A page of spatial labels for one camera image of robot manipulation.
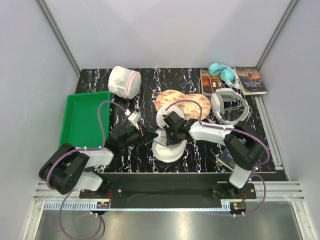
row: neck pillow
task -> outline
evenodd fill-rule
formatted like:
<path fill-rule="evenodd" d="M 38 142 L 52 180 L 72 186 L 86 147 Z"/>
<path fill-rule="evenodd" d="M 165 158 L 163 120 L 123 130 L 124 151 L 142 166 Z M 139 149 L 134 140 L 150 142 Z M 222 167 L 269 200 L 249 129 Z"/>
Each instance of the neck pillow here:
<path fill-rule="evenodd" d="M 158 111 L 162 106 L 173 104 L 178 100 L 193 100 L 202 107 L 201 120 L 206 119 L 210 113 L 211 104 L 209 99 L 202 94 L 184 94 L 176 90 L 165 90 L 160 93 L 155 100 L 155 110 Z M 193 102 L 182 101 L 176 104 L 183 111 L 185 120 L 199 119 L 200 108 Z"/>

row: black marble table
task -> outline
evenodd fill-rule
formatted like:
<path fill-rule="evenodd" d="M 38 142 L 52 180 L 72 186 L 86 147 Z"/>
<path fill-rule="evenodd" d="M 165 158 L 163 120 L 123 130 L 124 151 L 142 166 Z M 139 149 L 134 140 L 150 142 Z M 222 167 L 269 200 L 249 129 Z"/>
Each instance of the black marble table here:
<path fill-rule="evenodd" d="M 76 94 L 108 91 L 108 79 L 112 69 L 83 69 L 76 88 Z M 141 113 L 142 123 L 148 130 L 156 130 L 155 101 L 161 92 L 172 89 L 185 94 L 199 93 L 200 68 L 137 68 L 141 73 L 141 91 L 134 99 L 123 99 L 111 95 L 111 100 L 119 103 L 130 111 Z M 255 98 L 246 96 L 248 104 L 252 108 L 252 114 L 248 120 L 267 144 L 266 134 L 258 111 Z M 235 106 L 237 103 L 226 103 L 225 108 Z M 123 111 L 114 105 L 110 106 L 109 131 L 129 129 L 130 124 L 126 120 Z M 234 111 L 225 111 L 224 117 L 235 119 L 241 114 L 241 108 Z M 209 118 L 220 124 L 214 115 Z M 124 150 L 123 155 L 115 157 L 109 166 L 97 166 L 100 173 L 214 173 L 225 172 L 226 169 L 216 164 L 216 159 L 225 149 L 223 145 L 205 142 L 188 142 L 182 157 L 176 162 L 166 164 L 155 159 L 152 153 L 152 143 L 147 146 L 142 144 L 132 145 Z M 261 166 L 257 172 L 275 172 L 273 160 Z"/>

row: white mesh bag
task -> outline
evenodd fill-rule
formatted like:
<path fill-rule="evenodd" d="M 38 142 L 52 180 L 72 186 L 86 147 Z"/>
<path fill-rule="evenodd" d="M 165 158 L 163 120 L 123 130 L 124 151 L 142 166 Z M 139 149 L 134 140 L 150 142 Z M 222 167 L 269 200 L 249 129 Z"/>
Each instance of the white mesh bag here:
<path fill-rule="evenodd" d="M 133 99 L 140 91 L 141 74 L 138 71 L 116 66 L 110 74 L 109 92 L 124 98 Z"/>

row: white wall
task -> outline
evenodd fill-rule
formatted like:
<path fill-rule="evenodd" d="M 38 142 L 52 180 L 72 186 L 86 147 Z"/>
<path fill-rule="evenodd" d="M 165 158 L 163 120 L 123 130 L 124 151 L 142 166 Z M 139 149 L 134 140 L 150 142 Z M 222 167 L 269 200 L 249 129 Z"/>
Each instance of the white wall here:
<path fill-rule="evenodd" d="M 80 68 L 255 66 L 290 0 L 45 0 Z"/>
<path fill-rule="evenodd" d="M 77 76 L 35 0 L 0 5 L 0 238 L 17 240 Z"/>
<path fill-rule="evenodd" d="M 297 5 L 260 71 L 290 177 L 302 192 L 320 236 L 320 1 Z"/>

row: pink zipper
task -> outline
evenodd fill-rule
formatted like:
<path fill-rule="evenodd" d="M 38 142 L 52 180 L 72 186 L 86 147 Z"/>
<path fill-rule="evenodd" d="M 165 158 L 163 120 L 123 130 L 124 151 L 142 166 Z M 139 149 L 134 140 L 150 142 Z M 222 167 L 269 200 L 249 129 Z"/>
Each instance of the pink zipper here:
<path fill-rule="evenodd" d="M 126 83 L 126 86 L 125 86 L 125 91 L 126 91 L 126 93 L 129 91 L 129 90 L 128 90 L 129 85 L 130 85 L 132 79 L 135 77 L 135 75 L 136 75 L 137 73 L 138 73 L 137 71 L 133 71 L 133 72 L 131 73 L 131 75 L 129 76 L 129 80 L 128 80 L 128 82 Z M 124 99 L 127 99 L 127 98 L 129 98 L 129 96 L 128 96 L 128 95 L 125 95 L 123 98 L 124 98 Z"/>

